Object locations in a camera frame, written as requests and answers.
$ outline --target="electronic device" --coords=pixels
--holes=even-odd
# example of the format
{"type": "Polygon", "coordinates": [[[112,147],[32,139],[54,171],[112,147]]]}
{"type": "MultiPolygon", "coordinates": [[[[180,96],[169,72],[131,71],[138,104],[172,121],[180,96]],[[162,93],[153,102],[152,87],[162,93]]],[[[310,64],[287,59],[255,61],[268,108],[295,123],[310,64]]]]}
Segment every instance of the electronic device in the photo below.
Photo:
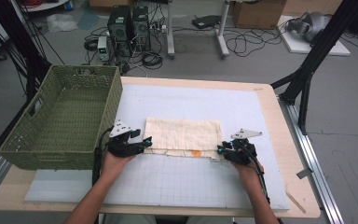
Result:
{"type": "Polygon", "coordinates": [[[320,12],[305,12],[300,18],[287,23],[288,31],[296,31],[305,40],[312,43],[314,38],[326,27],[330,19],[320,12]]]}
{"type": "Polygon", "coordinates": [[[221,16],[206,16],[201,18],[196,18],[191,22],[199,29],[205,29],[207,27],[214,27],[220,23],[221,16]]]}
{"type": "Polygon", "coordinates": [[[106,36],[98,37],[98,53],[100,55],[100,60],[103,62],[109,61],[110,50],[108,48],[108,42],[106,36]]]}
{"type": "Polygon", "coordinates": [[[147,7],[135,7],[132,11],[132,22],[137,50],[150,51],[150,31],[147,7]]]}
{"type": "Polygon", "coordinates": [[[107,28],[114,43],[133,39],[130,6],[113,6],[107,28]]]}

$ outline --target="aluminum frame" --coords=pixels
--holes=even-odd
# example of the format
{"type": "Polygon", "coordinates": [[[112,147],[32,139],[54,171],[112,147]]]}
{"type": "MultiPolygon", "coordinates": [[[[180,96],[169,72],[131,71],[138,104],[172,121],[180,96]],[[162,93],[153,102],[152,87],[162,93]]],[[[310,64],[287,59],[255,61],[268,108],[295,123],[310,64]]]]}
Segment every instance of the aluminum frame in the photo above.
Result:
{"type": "Polygon", "coordinates": [[[338,210],[336,201],[334,200],[333,194],[331,193],[330,188],[328,187],[327,181],[324,178],[324,172],[316,158],[316,154],[313,150],[310,139],[307,135],[301,132],[300,127],[297,124],[298,121],[298,112],[295,105],[285,105],[287,113],[290,117],[290,122],[295,131],[296,140],[299,143],[302,156],[307,163],[308,167],[313,171],[311,177],[313,183],[318,190],[320,199],[324,205],[324,211],[327,214],[327,217],[332,224],[343,224],[344,220],[342,219],[341,213],[338,210]]]}

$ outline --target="desktop computer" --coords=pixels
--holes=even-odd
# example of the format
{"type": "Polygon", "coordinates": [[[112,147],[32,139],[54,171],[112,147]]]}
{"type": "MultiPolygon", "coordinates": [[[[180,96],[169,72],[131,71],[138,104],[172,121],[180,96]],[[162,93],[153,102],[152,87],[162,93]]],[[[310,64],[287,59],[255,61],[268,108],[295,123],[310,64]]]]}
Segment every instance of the desktop computer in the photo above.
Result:
{"type": "Polygon", "coordinates": [[[132,12],[135,46],[139,51],[150,51],[150,31],[147,7],[135,7],[132,12]]]}
{"type": "Polygon", "coordinates": [[[134,38],[130,6],[113,6],[107,23],[116,56],[131,56],[130,41],[134,38]]]}

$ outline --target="cardboard box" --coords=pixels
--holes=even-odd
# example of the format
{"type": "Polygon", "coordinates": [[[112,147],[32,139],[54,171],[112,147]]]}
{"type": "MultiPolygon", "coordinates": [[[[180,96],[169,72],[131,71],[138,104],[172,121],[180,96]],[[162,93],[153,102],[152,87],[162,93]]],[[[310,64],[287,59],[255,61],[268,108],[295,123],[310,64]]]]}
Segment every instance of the cardboard box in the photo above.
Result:
{"type": "Polygon", "coordinates": [[[299,17],[306,11],[334,15],[341,2],[342,0],[287,0],[283,15],[299,17]]]}
{"type": "Polygon", "coordinates": [[[133,6],[133,0],[89,0],[91,7],[133,6]]]}
{"type": "Polygon", "coordinates": [[[285,4],[286,0],[236,3],[232,19],[238,28],[275,29],[285,4]]]}

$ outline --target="desk leg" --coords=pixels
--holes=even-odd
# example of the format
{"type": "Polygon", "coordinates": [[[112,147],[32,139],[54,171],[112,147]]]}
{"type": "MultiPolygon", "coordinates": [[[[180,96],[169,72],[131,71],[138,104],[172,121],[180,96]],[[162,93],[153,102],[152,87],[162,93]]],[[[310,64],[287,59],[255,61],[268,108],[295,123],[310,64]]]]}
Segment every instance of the desk leg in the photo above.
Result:
{"type": "Polygon", "coordinates": [[[167,27],[167,49],[168,57],[174,59],[175,48],[173,45],[173,33],[172,33],[172,0],[168,0],[168,27],[167,27]]]}
{"type": "Polygon", "coordinates": [[[216,30],[217,41],[219,42],[220,49],[222,50],[222,59],[229,55],[223,32],[225,31],[226,18],[228,14],[229,1],[225,0],[223,5],[222,20],[220,21],[220,29],[216,30]]]}

